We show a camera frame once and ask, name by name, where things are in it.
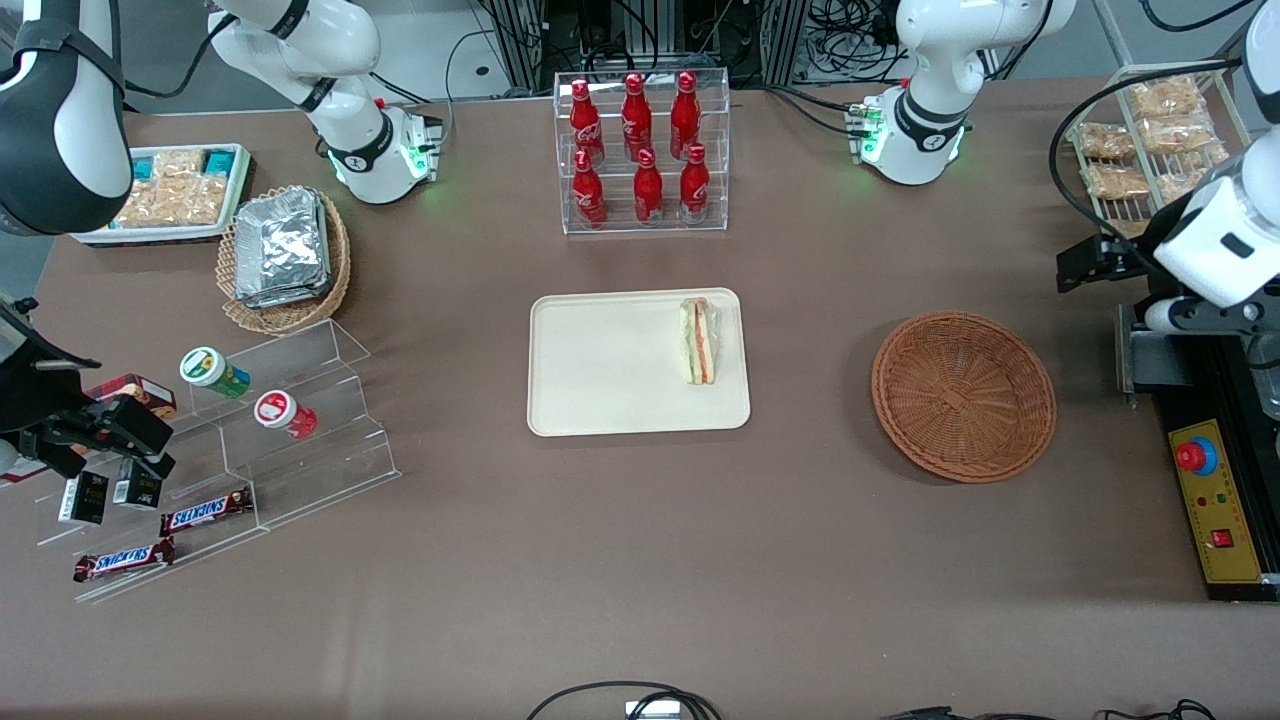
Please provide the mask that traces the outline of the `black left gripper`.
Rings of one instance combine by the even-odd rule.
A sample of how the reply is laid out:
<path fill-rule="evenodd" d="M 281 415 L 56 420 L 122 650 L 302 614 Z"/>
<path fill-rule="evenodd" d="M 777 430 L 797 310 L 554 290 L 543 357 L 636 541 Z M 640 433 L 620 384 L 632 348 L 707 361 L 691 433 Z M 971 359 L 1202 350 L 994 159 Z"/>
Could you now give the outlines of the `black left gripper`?
<path fill-rule="evenodd" d="M 1151 275 L 1155 265 L 1139 246 L 1124 237 L 1093 234 L 1059 254 L 1059 292 L 1083 284 Z M 1146 327 L 1161 334 L 1257 336 L 1279 332 L 1279 297 L 1254 295 L 1217 307 L 1192 296 L 1162 299 L 1146 310 Z"/>

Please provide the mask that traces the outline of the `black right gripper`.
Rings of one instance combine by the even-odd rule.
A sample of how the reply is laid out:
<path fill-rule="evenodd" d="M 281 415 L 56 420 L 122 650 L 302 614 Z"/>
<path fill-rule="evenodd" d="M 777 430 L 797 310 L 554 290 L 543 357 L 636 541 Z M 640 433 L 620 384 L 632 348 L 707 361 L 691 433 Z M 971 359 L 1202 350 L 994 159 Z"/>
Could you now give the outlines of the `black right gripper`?
<path fill-rule="evenodd" d="M 41 334 L 20 334 L 3 352 L 1 437 L 18 456 L 35 456 L 49 470 L 77 478 L 87 464 L 74 446 L 133 459 L 165 480 L 175 466 L 166 451 L 170 424 L 129 395 L 95 404 L 81 373 L 101 363 L 70 354 Z M 90 409 L 95 405 L 95 415 Z"/>

